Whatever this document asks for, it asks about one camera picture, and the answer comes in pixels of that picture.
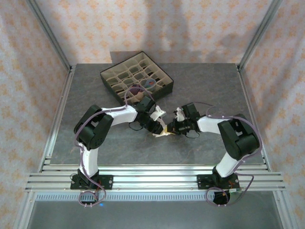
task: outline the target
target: small object in box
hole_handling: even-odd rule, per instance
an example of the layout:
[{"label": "small object in box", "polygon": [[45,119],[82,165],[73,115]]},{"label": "small object in box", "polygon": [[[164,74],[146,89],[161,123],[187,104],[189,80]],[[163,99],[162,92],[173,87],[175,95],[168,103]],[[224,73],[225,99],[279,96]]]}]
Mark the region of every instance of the small object in box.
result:
[{"label": "small object in box", "polygon": [[[140,87],[138,84],[134,84],[132,87]],[[137,93],[139,93],[140,89],[139,88],[133,88],[133,89],[130,89],[130,92],[133,94],[133,95],[136,95]]]},{"label": "small object in box", "polygon": [[155,90],[155,85],[156,85],[156,81],[155,81],[154,79],[149,79],[149,80],[146,81],[144,87],[145,87],[148,91],[152,92],[152,91]]},{"label": "small object in box", "polygon": [[146,94],[144,94],[146,92],[141,92],[139,91],[134,97],[137,99],[137,100],[141,100],[143,99],[144,96],[147,96]]}]

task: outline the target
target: black cable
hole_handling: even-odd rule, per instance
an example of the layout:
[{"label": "black cable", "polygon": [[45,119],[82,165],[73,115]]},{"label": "black cable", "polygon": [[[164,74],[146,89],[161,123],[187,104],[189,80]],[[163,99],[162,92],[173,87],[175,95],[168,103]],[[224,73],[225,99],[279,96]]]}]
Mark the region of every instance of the black cable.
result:
[{"label": "black cable", "polygon": [[199,133],[199,132],[197,132],[197,131],[196,131],[196,133],[198,134],[198,136],[197,136],[197,137],[188,137],[188,136],[187,136],[187,134],[186,134],[185,136],[186,136],[187,138],[190,138],[190,139],[196,139],[196,138],[199,138],[200,133]]},{"label": "black cable", "polygon": [[142,130],[143,129],[143,126],[141,126],[141,129],[134,129],[134,128],[132,128],[131,126],[130,126],[130,123],[128,123],[128,126],[129,126],[129,128],[130,129],[132,129],[132,130],[134,130],[134,131],[139,131],[139,130]]}]

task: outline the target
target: patterned wallpaper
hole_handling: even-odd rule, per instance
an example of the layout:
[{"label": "patterned wallpaper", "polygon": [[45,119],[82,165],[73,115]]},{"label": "patterned wallpaper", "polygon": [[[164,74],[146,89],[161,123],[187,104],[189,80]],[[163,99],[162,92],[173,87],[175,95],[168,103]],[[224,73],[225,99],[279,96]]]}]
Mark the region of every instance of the patterned wallpaper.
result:
[{"label": "patterned wallpaper", "polygon": [[239,62],[271,0],[37,0],[70,64]]},{"label": "patterned wallpaper", "polygon": [[25,0],[0,1],[0,228],[36,172],[66,70]]},{"label": "patterned wallpaper", "polygon": [[305,1],[283,1],[243,76],[272,169],[305,225]]}]

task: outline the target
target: grid organizer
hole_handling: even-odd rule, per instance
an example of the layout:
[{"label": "grid organizer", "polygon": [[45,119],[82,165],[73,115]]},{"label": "grid organizer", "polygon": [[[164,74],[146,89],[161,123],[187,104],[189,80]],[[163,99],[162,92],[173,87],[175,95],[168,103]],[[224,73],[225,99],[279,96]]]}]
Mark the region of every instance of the grid organizer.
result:
[{"label": "grid organizer", "polygon": [[[143,52],[101,72],[101,77],[104,78],[122,100],[124,100],[126,90],[134,84],[140,84],[144,87],[148,80],[155,80],[156,84],[146,88],[148,93],[152,94],[173,82],[173,80]],[[146,93],[147,92],[138,92],[137,94],[132,94],[129,91],[126,96],[127,102],[129,104],[139,102]]]}]

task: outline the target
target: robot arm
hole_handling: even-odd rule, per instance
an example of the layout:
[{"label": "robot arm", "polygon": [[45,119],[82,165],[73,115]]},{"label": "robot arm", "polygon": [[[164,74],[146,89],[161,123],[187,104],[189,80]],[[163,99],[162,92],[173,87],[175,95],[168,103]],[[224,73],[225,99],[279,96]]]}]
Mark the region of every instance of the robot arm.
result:
[{"label": "robot arm", "polygon": [[[149,114],[148,112],[154,105],[155,102],[152,99],[144,97],[134,106],[128,105],[126,108],[125,106],[116,107],[112,108],[112,110],[116,111],[108,111],[97,115],[81,130],[76,140],[84,149],[82,157],[83,166],[80,165],[80,168],[78,169],[77,179],[84,184],[84,187],[94,187],[85,174],[92,180],[95,180],[99,175],[97,164],[98,149],[104,142],[111,126],[137,121],[143,128],[147,129],[155,136],[159,136],[164,132],[166,125],[161,118],[166,112],[155,105],[155,111]],[[102,110],[110,109],[100,108],[97,105],[91,106],[74,128],[74,133],[79,130],[88,118]]]},{"label": "robot arm", "polygon": [[[221,135],[226,153],[221,162],[213,169],[213,183],[216,187],[234,173],[244,157],[259,147],[259,140],[254,130],[240,120],[200,116],[193,103],[182,106],[182,109],[177,108],[174,113],[176,118],[167,126],[168,132],[186,135],[190,130],[195,130]],[[245,119],[242,114],[236,116]]]}]

